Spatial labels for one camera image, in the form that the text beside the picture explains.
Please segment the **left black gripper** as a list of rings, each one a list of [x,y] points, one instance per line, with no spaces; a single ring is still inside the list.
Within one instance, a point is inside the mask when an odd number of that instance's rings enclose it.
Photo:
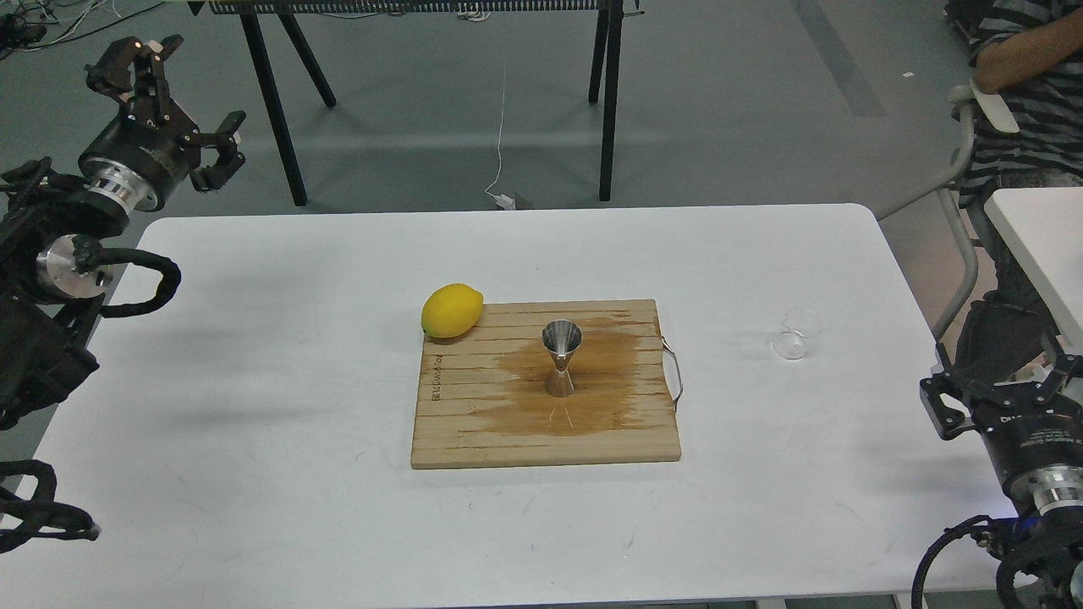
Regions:
[[[217,131],[205,134],[173,99],[165,61],[183,42],[179,34],[147,42],[125,37],[84,66],[84,85],[114,100],[119,115],[86,147],[79,170],[91,181],[120,177],[140,194],[123,200],[131,211],[160,211],[187,176],[197,192],[221,189],[246,161],[239,128],[247,112],[230,112]],[[201,166],[201,150],[214,150],[216,161]]]

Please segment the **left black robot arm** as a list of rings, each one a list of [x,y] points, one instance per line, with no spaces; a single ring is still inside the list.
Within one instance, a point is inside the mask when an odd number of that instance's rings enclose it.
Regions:
[[[50,157],[5,171],[1,231],[1,425],[57,405],[97,370],[88,350],[101,318],[149,315],[177,293],[182,274],[162,255],[113,248],[133,211],[159,211],[183,181],[224,186],[245,156],[242,111],[204,132],[171,96],[165,61],[183,38],[116,40],[86,85],[118,112],[86,147],[79,173]]]

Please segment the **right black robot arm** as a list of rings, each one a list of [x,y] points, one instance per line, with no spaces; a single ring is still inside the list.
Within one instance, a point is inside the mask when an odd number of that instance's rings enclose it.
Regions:
[[[921,379],[921,401],[944,441],[977,432],[1012,501],[1013,518],[977,515],[948,527],[918,562],[910,606],[923,605],[937,555],[970,537],[999,560],[999,605],[1020,608],[1018,574],[1036,576],[1041,608],[1079,608],[1082,545],[1082,424],[1080,404],[1066,393],[1080,379],[1080,357],[1051,332],[1042,337],[1052,367],[1039,381],[986,384],[966,376],[937,344],[937,367]]]

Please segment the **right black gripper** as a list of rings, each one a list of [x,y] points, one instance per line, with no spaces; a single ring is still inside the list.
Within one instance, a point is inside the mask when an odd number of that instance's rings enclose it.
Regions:
[[[999,485],[1019,510],[1039,515],[1082,505],[1080,354],[1056,331],[1040,334],[1041,354],[1014,374],[1017,409],[974,406],[991,385],[941,364],[918,383],[921,403],[940,439],[980,433]]]

